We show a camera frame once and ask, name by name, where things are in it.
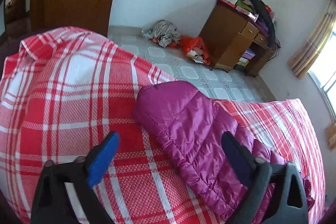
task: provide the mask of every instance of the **window frame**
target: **window frame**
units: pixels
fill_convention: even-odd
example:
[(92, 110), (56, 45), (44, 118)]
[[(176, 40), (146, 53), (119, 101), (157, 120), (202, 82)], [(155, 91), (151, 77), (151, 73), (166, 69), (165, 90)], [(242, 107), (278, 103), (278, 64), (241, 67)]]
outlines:
[[(332, 38), (332, 36), (336, 37), (336, 29), (335, 28), (330, 35), (330, 39)], [(324, 91), (323, 86), (321, 85), (321, 83), (320, 83), (318, 77), (315, 75), (315, 73), (310, 69), (310, 70), (308, 70), (308, 74), (312, 78), (312, 80), (315, 82), (317, 88), (319, 89), (319, 91), (320, 91), (320, 93), (321, 93), (321, 95), (324, 99), (324, 102), (325, 102), (326, 106), (329, 109), (330, 115), (332, 116), (332, 118), (336, 122), (336, 106), (335, 106), (335, 108), (332, 106), (332, 104), (329, 100), (328, 94)]]

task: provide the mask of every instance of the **beige curtain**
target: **beige curtain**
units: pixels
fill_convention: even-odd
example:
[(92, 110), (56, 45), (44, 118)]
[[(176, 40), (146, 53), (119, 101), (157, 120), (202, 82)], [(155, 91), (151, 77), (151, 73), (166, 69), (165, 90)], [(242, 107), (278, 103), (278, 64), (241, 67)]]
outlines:
[(304, 45), (288, 60), (295, 76), (302, 79), (313, 65), (332, 33), (336, 21), (336, 0), (330, 0), (327, 12)]
[(327, 128), (327, 137), (329, 141), (329, 148), (333, 150), (336, 148), (336, 124)]

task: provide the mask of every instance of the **pile of clothes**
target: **pile of clothes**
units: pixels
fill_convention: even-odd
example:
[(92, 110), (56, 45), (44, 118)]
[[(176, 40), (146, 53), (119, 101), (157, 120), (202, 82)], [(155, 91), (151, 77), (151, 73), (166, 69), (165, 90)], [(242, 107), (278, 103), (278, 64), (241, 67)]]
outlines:
[(272, 12), (261, 0), (224, 0), (228, 5), (239, 12), (249, 16), (265, 32), (269, 34), (268, 46), (271, 48), (278, 47), (276, 44), (275, 28), (273, 21), (275, 13)]
[(177, 27), (167, 20), (158, 21), (152, 30), (143, 29), (142, 34), (145, 38), (150, 39), (164, 48), (168, 45), (170, 45), (170, 47), (176, 47), (181, 38)]

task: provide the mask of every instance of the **red plaid blanket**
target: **red plaid blanket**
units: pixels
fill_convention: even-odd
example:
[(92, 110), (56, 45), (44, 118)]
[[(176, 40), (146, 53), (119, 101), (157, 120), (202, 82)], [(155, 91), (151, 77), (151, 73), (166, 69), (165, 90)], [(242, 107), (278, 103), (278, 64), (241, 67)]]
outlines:
[[(46, 160), (72, 161), (117, 131), (120, 148), (94, 189), (116, 223), (220, 223), (131, 117), (142, 86), (174, 80), (87, 30), (59, 28), (21, 41), (19, 53), (6, 59), (0, 82), (0, 189), (22, 222), (29, 223)], [(315, 224), (324, 205), (324, 172), (300, 101), (217, 102), (310, 175), (316, 199), (310, 223)], [(77, 217), (86, 223), (73, 187), (67, 189)]]

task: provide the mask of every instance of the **magenta down jacket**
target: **magenta down jacket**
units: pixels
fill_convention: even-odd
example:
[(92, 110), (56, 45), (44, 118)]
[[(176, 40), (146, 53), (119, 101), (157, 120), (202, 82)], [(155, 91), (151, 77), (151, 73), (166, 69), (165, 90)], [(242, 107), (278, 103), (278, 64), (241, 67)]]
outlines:
[[(221, 148), (230, 131), (254, 156), (284, 164), (284, 159), (256, 140), (223, 108), (184, 81), (143, 87), (134, 119), (161, 145), (182, 180), (224, 221), (247, 188), (237, 179)], [(253, 223), (260, 223), (272, 196), (269, 186)]]

